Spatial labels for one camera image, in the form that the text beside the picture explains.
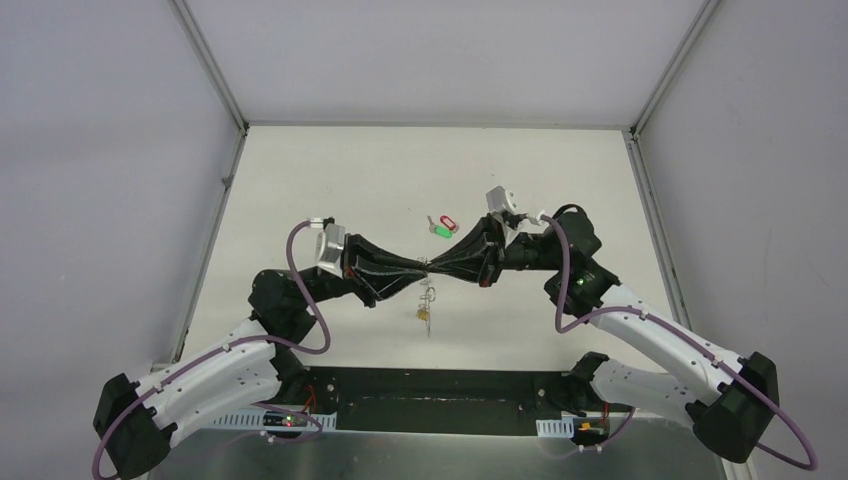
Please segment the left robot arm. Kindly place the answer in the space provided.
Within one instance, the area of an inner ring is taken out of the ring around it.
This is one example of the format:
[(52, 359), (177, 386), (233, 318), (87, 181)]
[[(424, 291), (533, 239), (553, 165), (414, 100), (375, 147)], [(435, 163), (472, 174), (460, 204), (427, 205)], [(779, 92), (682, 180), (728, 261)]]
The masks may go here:
[(354, 295), (373, 308), (428, 271), (427, 262), (325, 228), (315, 266), (260, 271), (248, 318), (221, 339), (137, 380), (118, 374), (104, 384), (93, 419), (93, 478), (103, 478), (103, 459), (114, 466), (114, 478), (138, 478), (226, 413), (272, 398), (297, 402), (305, 390), (299, 354), (323, 355), (331, 345), (319, 303)]

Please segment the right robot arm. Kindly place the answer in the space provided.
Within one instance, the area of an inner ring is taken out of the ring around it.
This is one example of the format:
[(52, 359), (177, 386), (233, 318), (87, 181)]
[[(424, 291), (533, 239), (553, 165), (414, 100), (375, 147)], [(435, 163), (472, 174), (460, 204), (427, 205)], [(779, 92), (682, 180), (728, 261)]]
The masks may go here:
[(582, 324), (615, 336), (662, 367), (632, 369), (607, 355), (585, 354), (566, 377), (569, 400), (644, 409), (692, 430), (708, 450), (744, 463), (779, 409), (777, 369), (767, 356), (720, 347), (664, 319), (594, 259), (601, 241), (585, 210), (567, 204), (553, 216), (509, 210), (481, 218), (459, 243), (428, 263), (432, 273), (481, 287), (504, 270), (549, 270), (544, 285), (565, 334)]

